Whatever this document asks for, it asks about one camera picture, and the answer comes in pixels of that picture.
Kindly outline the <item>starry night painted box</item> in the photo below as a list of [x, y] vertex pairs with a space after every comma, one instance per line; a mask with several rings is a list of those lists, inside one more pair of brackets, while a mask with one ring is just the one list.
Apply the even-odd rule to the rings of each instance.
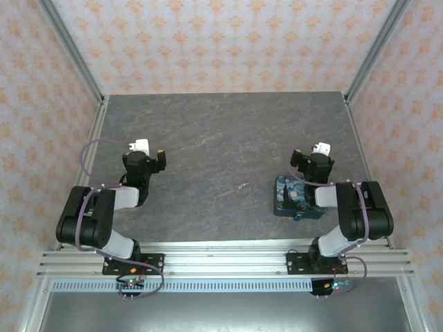
[[323, 207], [310, 205], [305, 200], [305, 184], [291, 176], [278, 176], [273, 187], [273, 213], [275, 216], [302, 219], [319, 219], [325, 213]]

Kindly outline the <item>right controller circuit board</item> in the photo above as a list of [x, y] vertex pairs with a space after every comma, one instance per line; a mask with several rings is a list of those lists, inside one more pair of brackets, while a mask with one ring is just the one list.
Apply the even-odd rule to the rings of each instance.
[[334, 291], [350, 286], [351, 284], [352, 282], [349, 279], [313, 278], [311, 280], [311, 291], [309, 293], [315, 298], [327, 298]]

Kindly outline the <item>controller circuit board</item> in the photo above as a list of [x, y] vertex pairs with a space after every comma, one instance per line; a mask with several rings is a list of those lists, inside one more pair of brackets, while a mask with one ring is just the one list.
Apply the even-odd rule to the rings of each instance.
[[315, 298], [327, 298], [334, 291], [350, 286], [351, 284], [352, 282], [349, 279], [313, 278], [311, 280], [311, 291], [309, 293]]
[[139, 295], [142, 294], [143, 290], [145, 289], [145, 285], [144, 281], [141, 280], [140, 277], [125, 279], [125, 276], [121, 275], [116, 278], [116, 289], [117, 293], [122, 297], [123, 300], [135, 300]]

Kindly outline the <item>left controller circuit board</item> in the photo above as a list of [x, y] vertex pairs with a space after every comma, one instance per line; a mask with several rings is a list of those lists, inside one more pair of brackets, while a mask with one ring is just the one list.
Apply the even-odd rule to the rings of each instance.
[[116, 289], [117, 293], [122, 297], [123, 300], [135, 300], [139, 295], [142, 294], [143, 290], [145, 289], [145, 285], [144, 281], [141, 280], [140, 277], [125, 279], [125, 276], [121, 275], [116, 278]]

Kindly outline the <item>grey metal panel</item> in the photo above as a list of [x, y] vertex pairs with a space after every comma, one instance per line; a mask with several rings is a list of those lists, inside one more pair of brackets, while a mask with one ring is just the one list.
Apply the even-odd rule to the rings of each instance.
[[53, 293], [40, 332], [410, 332], [397, 295]]

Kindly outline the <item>left aluminium side rail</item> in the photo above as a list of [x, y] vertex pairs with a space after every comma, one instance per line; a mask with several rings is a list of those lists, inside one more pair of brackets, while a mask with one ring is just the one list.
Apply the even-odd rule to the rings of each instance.
[[[89, 132], [89, 138], [87, 139], [87, 142], [99, 139], [102, 131], [102, 126], [105, 121], [105, 115], [107, 112], [109, 99], [110, 95], [105, 95], [103, 101], [98, 103], [94, 120], [91, 123], [91, 129]], [[95, 145], [92, 145], [90, 147], [87, 147], [83, 154], [83, 161], [85, 162], [85, 168], [87, 169], [88, 172], [92, 170], [96, 149], [97, 147]], [[88, 184], [89, 184], [89, 177], [82, 170], [82, 167], [80, 167], [75, 185], [87, 186]]]

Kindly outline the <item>aluminium side rail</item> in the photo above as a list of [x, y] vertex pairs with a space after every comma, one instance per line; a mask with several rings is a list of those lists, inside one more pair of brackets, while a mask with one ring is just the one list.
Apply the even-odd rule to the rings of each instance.
[[358, 129], [357, 129], [357, 127], [356, 127], [356, 121], [355, 121], [355, 119], [354, 119], [354, 115], [353, 115], [353, 113], [352, 113], [352, 108], [351, 108], [351, 105], [350, 105], [350, 103], [348, 102], [348, 100], [347, 100], [347, 98], [346, 98], [345, 95], [343, 96], [343, 101], [344, 101], [344, 104], [345, 104], [345, 108], [346, 108], [346, 111], [347, 111], [348, 117], [349, 117], [349, 119], [350, 119], [350, 123], [351, 123], [351, 126], [352, 126], [352, 130], [353, 130], [353, 132], [354, 132], [354, 137], [355, 137], [355, 139], [356, 139], [356, 143], [357, 143], [358, 148], [359, 148], [359, 153], [360, 153], [361, 158], [362, 158], [362, 161], [363, 161], [363, 165], [364, 165], [364, 168], [365, 168], [366, 176], [367, 176], [368, 180], [371, 180], [371, 181], [372, 181], [373, 178], [372, 178], [372, 175], [371, 175], [371, 173], [370, 173], [370, 168], [369, 168], [369, 166], [368, 166], [368, 162], [367, 162], [366, 157], [365, 157], [365, 152], [364, 152], [363, 145], [362, 145], [362, 142], [361, 142], [361, 139], [360, 139], [359, 133], [358, 133]]
[[[105, 115], [107, 112], [109, 99], [110, 95], [105, 95], [103, 101], [98, 103], [94, 120], [91, 123], [91, 129], [89, 132], [89, 138], [87, 139], [87, 142], [99, 139], [102, 131], [102, 126], [105, 121]], [[97, 147], [95, 145], [92, 145], [90, 147], [87, 147], [83, 154], [83, 161], [85, 162], [85, 168], [87, 169], [88, 172], [92, 170], [96, 149]], [[89, 177], [82, 170], [82, 167], [80, 167], [75, 185], [87, 186], [88, 184], [89, 184]]]

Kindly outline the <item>right aluminium side rail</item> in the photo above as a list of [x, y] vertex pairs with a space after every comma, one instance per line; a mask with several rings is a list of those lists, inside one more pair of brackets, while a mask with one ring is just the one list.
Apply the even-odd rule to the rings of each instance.
[[349, 117], [349, 119], [350, 119], [350, 123], [351, 123], [351, 126], [352, 126], [352, 130], [353, 130], [353, 132], [354, 132], [354, 137], [355, 137], [355, 139], [356, 139], [356, 143], [357, 143], [358, 148], [359, 148], [359, 153], [360, 153], [361, 158], [362, 158], [362, 161], [363, 161], [363, 165], [364, 165], [364, 168], [365, 168], [366, 176], [367, 176], [368, 180], [371, 180], [371, 181], [372, 181], [373, 178], [372, 178], [372, 175], [371, 175], [371, 173], [370, 173], [370, 168], [369, 168], [369, 166], [368, 166], [368, 162], [367, 162], [366, 157], [365, 157], [365, 152], [364, 152], [363, 145], [362, 145], [362, 142], [361, 142], [361, 139], [360, 139], [359, 133], [358, 133], [358, 129], [357, 129], [357, 127], [356, 127], [356, 121], [355, 121], [355, 119], [354, 119], [354, 115], [353, 115], [353, 113], [352, 113], [352, 108], [351, 108], [351, 105], [350, 105], [350, 103], [348, 102], [348, 100], [347, 100], [347, 98], [346, 98], [345, 95], [343, 96], [343, 101], [344, 101], [344, 104], [345, 104], [345, 108], [346, 108], [346, 111], [347, 111], [348, 117]]

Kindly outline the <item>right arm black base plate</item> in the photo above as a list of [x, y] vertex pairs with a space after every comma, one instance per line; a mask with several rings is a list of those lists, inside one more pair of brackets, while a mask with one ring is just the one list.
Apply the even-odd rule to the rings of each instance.
[[312, 257], [307, 252], [288, 252], [286, 254], [288, 275], [346, 275], [347, 266], [337, 257]]

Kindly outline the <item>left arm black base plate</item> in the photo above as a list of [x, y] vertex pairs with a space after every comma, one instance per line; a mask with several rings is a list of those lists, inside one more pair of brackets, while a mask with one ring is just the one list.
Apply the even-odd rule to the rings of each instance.
[[[149, 264], [163, 270], [164, 254], [141, 253], [138, 257], [131, 257], [130, 260]], [[156, 271], [139, 264], [129, 264], [118, 260], [105, 258], [102, 266], [103, 275], [128, 276], [128, 275], [157, 275]]]

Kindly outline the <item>left aluminium frame post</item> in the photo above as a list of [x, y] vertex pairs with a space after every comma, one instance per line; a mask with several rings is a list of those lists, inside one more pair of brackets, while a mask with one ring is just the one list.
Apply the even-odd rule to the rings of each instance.
[[102, 94], [91, 71], [89, 70], [89, 67], [85, 62], [81, 52], [75, 44], [75, 40], [71, 36], [69, 29], [62, 19], [62, 16], [53, 3], [53, 0], [37, 0], [37, 3], [42, 9], [42, 12], [46, 15], [49, 23], [52, 25], [55, 34], [57, 35], [59, 41], [62, 43], [68, 56], [71, 58], [74, 67], [77, 69], [80, 77], [86, 84], [86, 87], [91, 96], [97, 103], [103, 103], [105, 97]]

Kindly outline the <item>aluminium frame post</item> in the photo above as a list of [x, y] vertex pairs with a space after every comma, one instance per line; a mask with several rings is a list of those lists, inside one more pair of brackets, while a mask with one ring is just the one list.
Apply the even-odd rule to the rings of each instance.
[[91, 71], [89, 70], [89, 67], [85, 62], [81, 52], [75, 44], [75, 40], [71, 36], [69, 29], [62, 19], [62, 16], [53, 3], [53, 0], [37, 0], [37, 3], [42, 9], [42, 12], [46, 15], [49, 23], [52, 25], [55, 34], [57, 35], [59, 41], [62, 43], [68, 56], [71, 58], [74, 67], [77, 69], [80, 77], [86, 84], [86, 87], [91, 96], [97, 103], [103, 103], [105, 97], [102, 94]]
[[365, 84], [371, 70], [377, 63], [380, 54], [390, 40], [391, 35], [394, 33], [395, 28], [403, 17], [410, 2], [411, 0], [395, 0], [394, 6], [390, 10], [386, 20], [375, 37], [368, 54], [365, 56], [362, 65], [360, 65], [356, 76], [350, 85], [350, 88], [344, 95], [344, 100], [347, 105], [351, 105], [357, 98], [359, 91]]

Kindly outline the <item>aluminium front mounting rail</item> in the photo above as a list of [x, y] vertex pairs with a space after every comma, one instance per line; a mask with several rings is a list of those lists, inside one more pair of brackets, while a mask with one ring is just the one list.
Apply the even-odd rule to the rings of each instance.
[[[241, 241], [147, 242], [144, 253], [165, 255], [166, 277], [171, 278], [279, 278], [287, 274], [286, 253], [307, 252], [311, 239]], [[368, 241], [349, 252], [350, 276], [397, 277], [414, 275], [412, 253], [393, 249], [386, 239]], [[74, 246], [44, 252], [38, 277], [90, 278], [101, 276], [103, 258]]]

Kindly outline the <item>right aluminium frame post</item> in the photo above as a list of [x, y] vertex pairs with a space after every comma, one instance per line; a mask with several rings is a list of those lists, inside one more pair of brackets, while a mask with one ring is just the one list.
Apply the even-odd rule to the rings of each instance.
[[411, 0], [395, 0], [394, 6], [390, 10], [386, 20], [375, 37], [368, 54], [365, 56], [362, 65], [360, 65], [356, 76], [350, 85], [350, 88], [344, 95], [344, 100], [347, 105], [351, 105], [357, 98], [359, 91], [365, 84], [371, 70], [377, 63], [380, 54], [390, 40], [391, 35], [394, 33], [395, 28], [403, 17], [410, 2]]

